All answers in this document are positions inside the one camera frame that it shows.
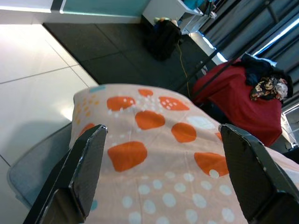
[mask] white polka dot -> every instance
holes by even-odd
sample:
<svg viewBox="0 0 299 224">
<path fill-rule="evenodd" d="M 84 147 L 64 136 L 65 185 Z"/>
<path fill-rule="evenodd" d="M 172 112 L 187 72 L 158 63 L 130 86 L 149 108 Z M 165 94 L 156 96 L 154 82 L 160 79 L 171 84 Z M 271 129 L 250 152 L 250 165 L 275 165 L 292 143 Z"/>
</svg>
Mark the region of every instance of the white polka dot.
<svg viewBox="0 0 299 224">
<path fill-rule="evenodd" d="M 160 190 L 163 187 L 163 184 L 160 180 L 153 181 L 154 189 Z"/>
<path fill-rule="evenodd" d="M 232 190 L 230 189 L 230 187 L 228 185 L 224 185 L 224 184 L 219 187 L 219 191 L 224 195 L 232 194 Z"/>
<path fill-rule="evenodd" d="M 192 174 L 186 173 L 184 174 L 185 181 L 192 182 L 194 181 L 194 176 Z"/>
<path fill-rule="evenodd" d="M 212 189 L 212 185 L 210 184 L 209 181 L 202 181 L 202 182 L 200 182 L 200 184 L 203 187 L 203 189 L 206 189 L 206 190 Z"/>
<path fill-rule="evenodd" d="M 206 200 L 204 199 L 204 197 L 202 195 L 200 195 L 200 194 L 194 194 L 194 195 L 192 195 L 192 200 L 193 200 L 193 203 L 197 207 L 199 207 L 201 209 L 203 209 L 203 208 L 206 207 Z"/>
<path fill-rule="evenodd" d="M 167 207 L 174 207 L 177 203 L 175 197 L 171 193 L 166 193 L 163 195 L 163 202 Z"/>
<path fill-rule="evenodd" d="M 169 179 L 173 179 L 176 177 L 176 175 L 173 172 L 166 172 L 165 176 L 168 177 Z"/>
<path fill-rule="evenodd" d="M 211 169 L 209 174 L 210 174 L 211 178 L 214 178 L 214 179 L 217 179 L 219 177 L 219 173 L 214 169 Z"/>
<path fill-rule="evenodd" d="M 191 116 L 187 118 L 187 121 L 198 128 L 202 129 L 214 129 L 215 125 L 209 121 L 209 119 L 201 116 Z"/>
<path fill-rule="evenodd" d="M 138 192 L 141 195 L 147 195 L 150 192 L 148 185 L 142 184 L 138 187 Z"/>
<path fill-rule="evenodd" d="M 135 211 L 129 214 L 130 224 L 141 224 L 141 215 L 139 212 Z"/>
<path fill-rule="evenodd" d="M 122 206 L 126 209 L 129 209 L 131 208 L 133 204 L 133 200 L 131 197 L 129 196 L 124 196 L 123 199 L 122 199 Z"/>
<path fill-rule="evenodd" d="M 186 186 L 183 183 L 176 183 L 174 189 L 179 193 L 183 193 L 186 191 Z"/>
<path fill-rule="evenodd" d="M 232 223 L 235 220 L 235 215 L 233 214 L 231 209 L 224 208 L 222 209 L 222 216 L 225 221 L 228 223 Z"/>
<path fill-rule="evenodd" d="M 159 219 L 157 219 L 156 224 L 169 224 L 168 218 L 162 216 Z"/>
<path fill-rule="evenodd" d="M 149 214 L 154 214 L 156 212 L 156 206 L 151 200 L 145 200 L 143 203 L 143 209 Z"/>
<path fill-rule="evenodd" d="M 195 224 L 198 220 L 198 215 L 193 209 L 186 210 L 186 219 L 190 224 Z"/>
</svg>

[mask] orange spot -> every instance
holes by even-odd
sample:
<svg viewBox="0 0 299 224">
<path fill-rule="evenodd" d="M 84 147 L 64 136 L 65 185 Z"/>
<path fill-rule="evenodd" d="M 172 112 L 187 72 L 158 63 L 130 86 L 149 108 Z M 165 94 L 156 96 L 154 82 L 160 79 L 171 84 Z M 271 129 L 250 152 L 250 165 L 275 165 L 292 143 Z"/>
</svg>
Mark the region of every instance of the orange spot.
<svg viewBox="0 0 299 224">
<path fill-rule="evenodd" d="M 217 135 L 217 137 L 222 141 L 222 136 L 221 136 L 220 132 L 215 133 L 215 135 Z"/>
<path fill-rule="evenodd" d="M 197 165 L 207 175 L 210 175 L 211 169 L 216 170 L 219 173 L 219 176 L 224 176 L 228 174 L 226 160 L 225 157 L 222 155 L 215 153 L 195 153 L 194 159 Z"/>
<path fill-rule="evenodd" d="M 126 109 L 135 104 L 135 100 L 131 97 L 111 97 L 107 100 L 107 107 L 112 111 Z"/>
<path fill-rule="evenodd" d="M 196 139 L 196 130 L 189 124 L 177 123 L 171 129 L 172 134 L 180 143 L 191 142 Z"/>
<path fill-rule="evenodd" d="M 183 104 L 180 100 L 171 97 L 159 97 L 160 104 L 170 111 L 187 111 L 189 107 Z"/>
<path fill-rule="evenodd" d="M 154 95 L 152 90 L 140 89 L 140 90 L 138 90 L 138 92 L 140 93 L 140 95 L 142 95 L 144 97 Z"/>
<path fill-rule="evenodd" d="M 138 127 L 142 130 L 161 127 L 165 124 L 165 118 L 153 111 L 138 112 L 135 116 Z"/>
<path fill-rule="evenodd" d="M 81 136 L 86 130 L 88 130 L 88 129 L 94 127 L 94 126 L 95 126 L 95 125 L 94 125 L 93 123 L 89 123 L 88 125 L 86 125 L 86 126 L 82 129 L 82 131 L 80 132 L 79 136 Z"/>
<path fill-rule="evenodd" d="M 108 149 L 108 155 L 117 172 L 123 172 L 142 163 L 148 155 L 143 143 L 126 142 Z"/>
</svg>

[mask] wire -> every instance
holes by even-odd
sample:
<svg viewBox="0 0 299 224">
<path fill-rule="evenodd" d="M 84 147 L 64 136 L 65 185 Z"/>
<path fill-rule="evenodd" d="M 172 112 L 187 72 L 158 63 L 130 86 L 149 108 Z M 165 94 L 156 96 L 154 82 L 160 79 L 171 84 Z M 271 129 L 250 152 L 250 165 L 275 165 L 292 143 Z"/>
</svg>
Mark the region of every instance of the wire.
<svg viewBox="0 0 299 224">
<path fill-rule="evenodd" d="M 181 61 L 182 69 L 183 69 L 183 71 L 184 71 L 184 74 L 185 74 L 186 78 L 188 78 L 187 72 L 186 72 L 186 70 L 185 70 L 185 68 L 184 68 L 184 66 L 183 66 L 183 62 L 182 62 L 182 51 L 181 51 L 181 48 L 179 47 L 179 44 L 178 44 L 178 50 L 179 50 L 179 52 L 180 52 L 179 60 Z M 190 96 L 190 91 L 189 91 L 189 82 L 187 82 L 187 90 L 188 90 L 189 98 L 191 98 L 191 96 Z"/>
</svg>

